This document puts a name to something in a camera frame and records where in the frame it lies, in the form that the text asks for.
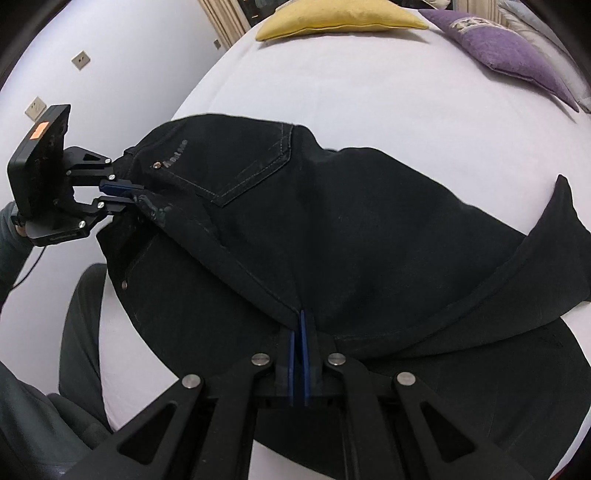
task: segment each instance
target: metal rivet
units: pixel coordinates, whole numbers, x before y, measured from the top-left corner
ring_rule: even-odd
[[[410,387],[417,381],[417,377],[415,377],[411,372],[400,372],[396,376],[396,380],[399,384],[404,385],[405,387]]]
[[[329,355],[328,360],[329,363],[334,367],[339,367],[347,361],[347,357],[345,357],[342,353],[335,352]]]
[[[270,361],[271,357],[266,353],[255,353],[251,358],[252,364],[257,367],[264,367],[265,365],[268,365]]]
[[[185,388],[196,388],[201,385],[201,378],[199,375],[189,374],[183,377],[182,383]]]

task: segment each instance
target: curtain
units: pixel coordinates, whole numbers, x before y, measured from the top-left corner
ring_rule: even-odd
[[[496,7],[496,0],[456,0],[454,8],[460,12],[469,12],[506,26],[505,19]]]
[[[226,50],[250,29],[240,0],[199,0]]]

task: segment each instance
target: white wall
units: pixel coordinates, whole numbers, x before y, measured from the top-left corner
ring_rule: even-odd
[[[36,96],[47,105],[71,103],[66,146],[119,157],[172,117],[223,54],[216,38],[197,0],[72,0],[0,91],[0,158],[7,163],[32,127],[24,111]],[[70,60],[81,50],[91,61],[78,71]],[[84,190],[81,201],[95,195]],[[0,208],[10,200],[2,173]],[[49,247],[10,295],[0,319],[0,361],[18,378],[45,393],[56,390],[70,296],[84,269],[101,261],[94,238]]]

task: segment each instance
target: gray sleeve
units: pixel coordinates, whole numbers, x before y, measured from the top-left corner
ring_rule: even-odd
[[[21,237],[10,221],[14,202],[0,212],[0,310],[25,264],[33,244]]]

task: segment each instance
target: black jeans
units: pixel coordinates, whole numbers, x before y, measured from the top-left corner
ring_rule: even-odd
[[[298,125],[184,118],[114,169],[145,189],[130,194],[140,214],[98,235],[109,275],[178,377],[226,371],[306,310],[369,369],[417,373],[535,478],[570,446],[591,369],[560,315],[591,298],[591,235],[564,177],[524,236]]]

